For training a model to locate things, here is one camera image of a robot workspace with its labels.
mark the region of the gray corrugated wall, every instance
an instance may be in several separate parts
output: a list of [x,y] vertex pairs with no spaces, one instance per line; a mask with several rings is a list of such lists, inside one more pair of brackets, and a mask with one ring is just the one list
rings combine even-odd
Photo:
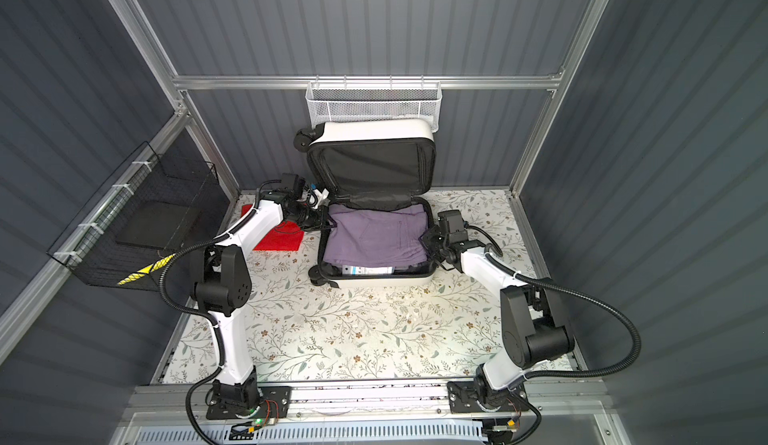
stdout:
[[182,75],[545,75],[588,0],[139,0]]
[[[768,0],[611,0],[522,201],[555,280],[644,350],[606,379],[634,443],[764,443]],[[575,308],[590,366],[628,350]]]
[[0,310],[172,113],[106,0],[0,0]]
[[[0,0],[0,310],[172,113],[107,0]],[[187,133],[169,152],[200,158]],[[0,442],[106,443],[177,318],[156,293],[68,280],[0,364]]]
[[[302,91],[190,94],[244,190],[281,172],[312,177],[306,156],[293,148],[294,134],[310,120]],[[508,185],[548,96],[545,90],[443,92],[432,186]]]

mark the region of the black wire basket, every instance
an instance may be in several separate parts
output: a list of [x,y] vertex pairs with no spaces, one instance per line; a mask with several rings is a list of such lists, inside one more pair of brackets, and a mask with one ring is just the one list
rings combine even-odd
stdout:
[[212,163],[152,155],[113,189],[92,220],[76,224],[76,239],[62,249],[60,237],[48,250],[87,285],[157,291],[176,251],[216,233],[221,188]]

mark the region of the purple garment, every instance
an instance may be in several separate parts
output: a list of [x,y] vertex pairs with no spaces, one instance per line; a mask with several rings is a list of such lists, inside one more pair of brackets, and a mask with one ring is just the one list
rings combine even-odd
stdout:
[[427,229],[424,206],[394,212],[354,210],[331,205],[336,220],[326,245],[324,260],[333,265],[358,267],[408,267],[427,260],[418,241]]

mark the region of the yellow object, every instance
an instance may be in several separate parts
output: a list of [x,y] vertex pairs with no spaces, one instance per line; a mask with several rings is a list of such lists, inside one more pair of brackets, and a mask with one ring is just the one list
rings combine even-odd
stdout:
[[162,267],[165,267],[166,265],[168,265],[168,262],[170,261],[170,259],[174,258],[174,255],[176,255],[176,254],[174,253],[174,254],[168,255],[168,257],[161,258],[160,260],[156,261],[154,264],[147,265],[146,267],[142,268],[141,270],[139,270],[139,271],[137,271],[135,273],[130,274],[128,277],[123,278],[122,280],[120,280],[118,282],[118,285],[125,285],[125,284],[129,283],[130,281],[138,280],[139,278],[144,277],[145,275],[147,275],[148,273],[150,273],[152,271],[155,271],[155,270],[158,270],[158,269],[160,269]]

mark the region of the floral patterned surface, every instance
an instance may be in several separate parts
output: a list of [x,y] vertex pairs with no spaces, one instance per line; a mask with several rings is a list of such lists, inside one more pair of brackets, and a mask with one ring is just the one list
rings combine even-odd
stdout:
[[[534,276],[504,191],[424,197],[435,215],[461,210],[496,239],[508,264]],[[241,196],[230,221],[253,199]],[[305,234],[299,251],[253,251],[246,258],[254,290],[243,310],[260,381],[455,377],[474,374],[500,350],[498,296],[473,278],[438,268],[424,287],[315,287],[307,271],[316,264],[319,236]],[[561,357],[543,368],[571,366]],[[194,382],[214,369],[210,333],[192,317],[164,382]]]

